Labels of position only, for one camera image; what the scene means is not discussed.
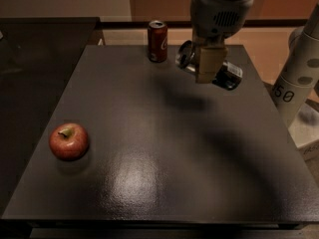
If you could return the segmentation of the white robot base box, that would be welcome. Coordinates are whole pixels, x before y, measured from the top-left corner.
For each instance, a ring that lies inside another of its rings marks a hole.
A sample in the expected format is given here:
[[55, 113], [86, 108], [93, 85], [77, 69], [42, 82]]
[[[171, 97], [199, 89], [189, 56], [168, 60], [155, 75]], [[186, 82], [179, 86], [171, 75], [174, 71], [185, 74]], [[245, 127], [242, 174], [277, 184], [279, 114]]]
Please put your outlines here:
[[288, 130], [304, 160], [319, 155], [319, 113], [316, 110], [304, 104]]

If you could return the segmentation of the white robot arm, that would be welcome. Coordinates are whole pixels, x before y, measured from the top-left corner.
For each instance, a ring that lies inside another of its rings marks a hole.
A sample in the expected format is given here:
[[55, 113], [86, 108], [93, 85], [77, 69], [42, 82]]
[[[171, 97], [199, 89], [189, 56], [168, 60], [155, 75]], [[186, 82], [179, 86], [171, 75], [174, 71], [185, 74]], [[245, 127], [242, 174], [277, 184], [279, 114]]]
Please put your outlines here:
[[[216, 79], [227, 55], [224, 40], [244, 25], [253, 0], [191, 0], [196, 80]], [[292, 124], [319, 79], [319, 3], [305, 26], [291, 33], [289, 57], [271, 90], [284, 123]]]

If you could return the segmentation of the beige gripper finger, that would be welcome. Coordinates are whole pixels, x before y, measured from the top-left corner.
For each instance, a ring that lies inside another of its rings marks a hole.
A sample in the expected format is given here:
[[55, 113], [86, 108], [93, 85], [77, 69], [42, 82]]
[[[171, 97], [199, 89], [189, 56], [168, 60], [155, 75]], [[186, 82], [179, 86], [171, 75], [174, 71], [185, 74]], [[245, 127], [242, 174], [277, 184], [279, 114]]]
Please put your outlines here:
[[195, 75], [199, 84], [211, 83], [227, 55], [226, 47], [199, 47], [195, 53]]

